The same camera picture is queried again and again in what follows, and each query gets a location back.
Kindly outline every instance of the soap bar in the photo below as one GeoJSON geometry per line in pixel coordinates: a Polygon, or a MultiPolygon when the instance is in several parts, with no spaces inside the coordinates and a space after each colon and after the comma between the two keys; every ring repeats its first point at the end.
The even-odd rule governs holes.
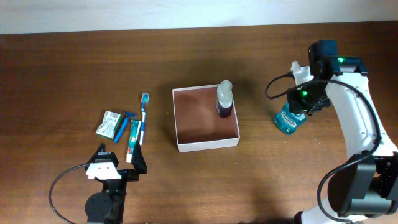
{"type": "Polygon", "coordinates": [[[120,114],[105,111],[104,119],[95,134],[112,140],[121,120],[122,116],[120,114]]]}

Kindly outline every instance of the white box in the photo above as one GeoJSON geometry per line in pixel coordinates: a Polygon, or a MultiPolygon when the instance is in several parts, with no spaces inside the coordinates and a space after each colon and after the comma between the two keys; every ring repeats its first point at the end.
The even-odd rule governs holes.
{"type": "Polygon", "coordinates": [[[218,85],[173,89],[175,134],[180,152],[233,147],[240,139],[235,103],[231,116],[216,110],[218,85]]]}

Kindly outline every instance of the toothbrush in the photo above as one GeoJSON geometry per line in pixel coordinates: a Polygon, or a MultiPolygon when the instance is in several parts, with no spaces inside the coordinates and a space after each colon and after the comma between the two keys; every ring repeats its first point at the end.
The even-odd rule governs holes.
{"type": "Polygon", "coordinates": [[[141,114],[142,114],[142,124],[141,124],[141,134],[139,136],[139,145],[141,146],[144,143],[144,132],[145,132],[145,104],[149,101],[149,94],[142,93],[141,97],[141,114]]]}

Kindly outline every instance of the mouthwash bottle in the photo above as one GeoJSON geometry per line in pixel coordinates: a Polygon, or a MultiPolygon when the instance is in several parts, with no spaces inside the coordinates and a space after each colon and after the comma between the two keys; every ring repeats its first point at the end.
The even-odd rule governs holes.
{"type": "Polygon", "coordinates": [[[285,134],[292,135],[297,128],[306,121],[305,114],[293,114],[289,111],[289,104],[282,107],[282,111],[275,117],[276,126],[285,134]]]}

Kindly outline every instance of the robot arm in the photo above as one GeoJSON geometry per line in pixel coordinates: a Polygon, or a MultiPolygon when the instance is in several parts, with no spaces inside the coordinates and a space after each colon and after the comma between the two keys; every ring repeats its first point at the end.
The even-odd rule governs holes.
{"type": "MultiPolygon", "coordinates": [[[[330,106],[331,101],[345,137],[348,162],[355,161],[370,151],[376,142],[377,130],[369,108],[350,88],[336,83],[314,83],[311,80],[342,82],[355,87],[367,99],[376,114],[382,137],[371,156],[330,179],[328,198],[322,202],[323,208],[333,217],[352,222],[394,213],[398,208],[398,150],[376,113],[361,59],[338,56],[336,42],[332,40],[320,40],[311,45],[309,55],[309,67],[299,67],[297,62],[292,65],[296,84],[302,85],[302,88],[287,93],[289,110],[311,116],[315,111],[330,106]]],[[[299,212],[295,222],[339,223],[328,218],[319,206],[299,212]]]]}

